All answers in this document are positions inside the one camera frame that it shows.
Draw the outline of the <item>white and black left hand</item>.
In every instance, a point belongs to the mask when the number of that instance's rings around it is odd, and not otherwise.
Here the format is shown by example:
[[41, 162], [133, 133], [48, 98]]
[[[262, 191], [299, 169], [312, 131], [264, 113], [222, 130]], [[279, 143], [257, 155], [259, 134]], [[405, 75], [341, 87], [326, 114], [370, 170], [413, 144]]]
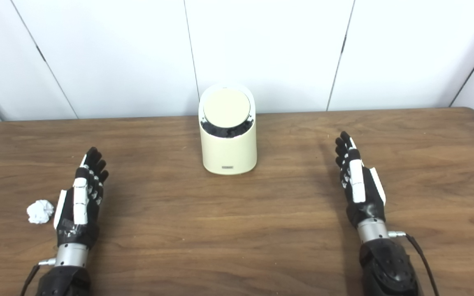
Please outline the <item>white and black left hand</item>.
[[91, 147], [77, 167], [72, 186], [60, 192], [54, 215], [59, 248], [76, 243], [92, 249], [96, 244], [103, 187], [109, 176], [106, 165], [99, 150]]

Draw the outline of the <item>white and black right hand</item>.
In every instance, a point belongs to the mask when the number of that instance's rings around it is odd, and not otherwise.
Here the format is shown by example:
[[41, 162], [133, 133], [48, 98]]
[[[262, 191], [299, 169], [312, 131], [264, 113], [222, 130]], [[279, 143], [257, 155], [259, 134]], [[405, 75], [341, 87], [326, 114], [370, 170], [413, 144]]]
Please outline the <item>white and black right hand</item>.
[[346, 215], [353, 227], [366, 219], [385, 222], [386, 195], [376, 169], [363, 164], [352, 137], [342, 131], [335, 139], [335, 163], [340, 169], [340, 183], [347, 200]]

